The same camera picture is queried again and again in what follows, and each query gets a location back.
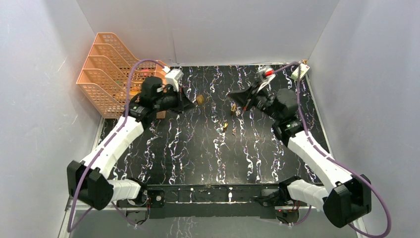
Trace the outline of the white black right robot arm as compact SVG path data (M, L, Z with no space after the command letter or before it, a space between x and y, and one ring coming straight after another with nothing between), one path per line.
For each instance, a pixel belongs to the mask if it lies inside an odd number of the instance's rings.
M274 96L252 85L227 95L243 110L255 107L275 120L275 137L298 155L321 180L322 185L308 183L293 176L279 184L276 192L285 205L302 201L324 212L334 226L341 228L371 212L371 190L368 178L359 178L327 159L327 152L305 132L298 118L298 97L290 89L280 89Z

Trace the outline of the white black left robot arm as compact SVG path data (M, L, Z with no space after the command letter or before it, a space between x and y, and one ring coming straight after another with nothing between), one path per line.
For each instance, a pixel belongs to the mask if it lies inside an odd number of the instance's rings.
M141 92L129 101L128 112L121 115L110 134L84 159L67 166L70 196L97 210L119 200L130 200L135 206L146 204L148 193L143 182L108 177L125 150L148 129L158 112L179 114L195 107L179 85L180 78L166 76L166 85L155 76L144 80Z

